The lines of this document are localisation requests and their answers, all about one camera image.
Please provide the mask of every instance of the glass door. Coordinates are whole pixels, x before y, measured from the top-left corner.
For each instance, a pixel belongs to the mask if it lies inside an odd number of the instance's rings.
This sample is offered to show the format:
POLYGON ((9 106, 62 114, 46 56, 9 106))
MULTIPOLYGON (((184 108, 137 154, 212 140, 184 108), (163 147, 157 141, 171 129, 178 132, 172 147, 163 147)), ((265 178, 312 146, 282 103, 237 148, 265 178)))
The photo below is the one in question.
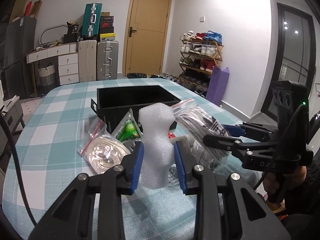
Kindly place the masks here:
MULTIPOLYGON (((290 80, 305 84, 310 94, 315 75, 316 35, 311 15, 278 3, 279 38, 272 81, 290 80)), ((269 88, 261 112, 277 121, 277 108, 269 88)))

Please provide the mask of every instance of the door lock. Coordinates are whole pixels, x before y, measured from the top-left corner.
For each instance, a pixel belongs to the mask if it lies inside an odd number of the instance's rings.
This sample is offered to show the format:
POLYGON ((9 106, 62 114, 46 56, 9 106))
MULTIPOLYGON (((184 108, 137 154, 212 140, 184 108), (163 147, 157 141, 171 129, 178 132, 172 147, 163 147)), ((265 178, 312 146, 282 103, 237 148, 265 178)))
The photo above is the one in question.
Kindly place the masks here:
POLYGON ((133 30, 132 27, 129 29, 129 37, 132 37, 132 33, 136 33, 137 30, 133 30))

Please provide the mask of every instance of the metal screw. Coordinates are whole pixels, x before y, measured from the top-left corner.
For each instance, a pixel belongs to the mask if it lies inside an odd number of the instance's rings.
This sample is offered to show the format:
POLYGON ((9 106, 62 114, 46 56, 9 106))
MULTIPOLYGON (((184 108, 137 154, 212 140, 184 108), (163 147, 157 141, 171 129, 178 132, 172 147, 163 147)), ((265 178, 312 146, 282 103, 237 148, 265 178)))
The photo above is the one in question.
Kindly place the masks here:
POLYGON ((238 180, 238 179, 240 179, 240 175, 238 173, 232 173, 231 179, 238 180))
POLYGON ((79 180, 86 180, 87 177, 88 177, 87 174, 85 174, 85 173, 80 173, 77 178, 78 178, 79 180))
POLYGON ((203 171, 204 170, 204 167, 202 165, 199 165, 199 164, 197 164, 194 168, 195 168, 196 171, 203 171))
POLYGON ((115 171, 122 171, 123 170, 123 166, 122 165, 117 165, 113 167, 115 169, 115 171))

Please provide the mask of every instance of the coiled white cable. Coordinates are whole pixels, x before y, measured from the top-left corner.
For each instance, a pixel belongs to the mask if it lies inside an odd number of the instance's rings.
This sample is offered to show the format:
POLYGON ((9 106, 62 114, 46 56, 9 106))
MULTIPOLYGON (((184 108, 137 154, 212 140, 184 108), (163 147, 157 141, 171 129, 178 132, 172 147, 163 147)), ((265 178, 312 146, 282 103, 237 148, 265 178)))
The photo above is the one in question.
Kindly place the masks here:
POLYGON ((121 163, 129 150, 120 142, 105 137, 93 139, 86 148, 86 157, 92 168, 102 174, 121 163))
POLYGON ((182 111, 180 114, 178 114, 176 120, 194 136, 194 138, 200 143, 204 150, 212 156, 214 160, 219 161, 228 155, 227 151, 208 148, 203 144, 202 139, 206 134, 219 134, 224 136, 229 135, 226 132, 226 129, 220 123, 218 123, 218 121, 212 120, 212 116, 204 111, 201 107, 194 106, 182 111), (204 118, 211 121, 212 125, 206 123, 204 118))

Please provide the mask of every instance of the teal suitcase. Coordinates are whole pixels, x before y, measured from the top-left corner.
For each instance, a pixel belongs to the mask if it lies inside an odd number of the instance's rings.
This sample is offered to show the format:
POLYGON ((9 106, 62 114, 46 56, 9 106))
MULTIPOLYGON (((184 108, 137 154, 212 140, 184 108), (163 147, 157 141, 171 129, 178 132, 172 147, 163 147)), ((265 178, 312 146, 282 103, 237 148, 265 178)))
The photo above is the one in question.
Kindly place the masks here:
POLYGON ((89 3, 85 6, 82 36, 97 38, 99 33, 102 3, 89 3))

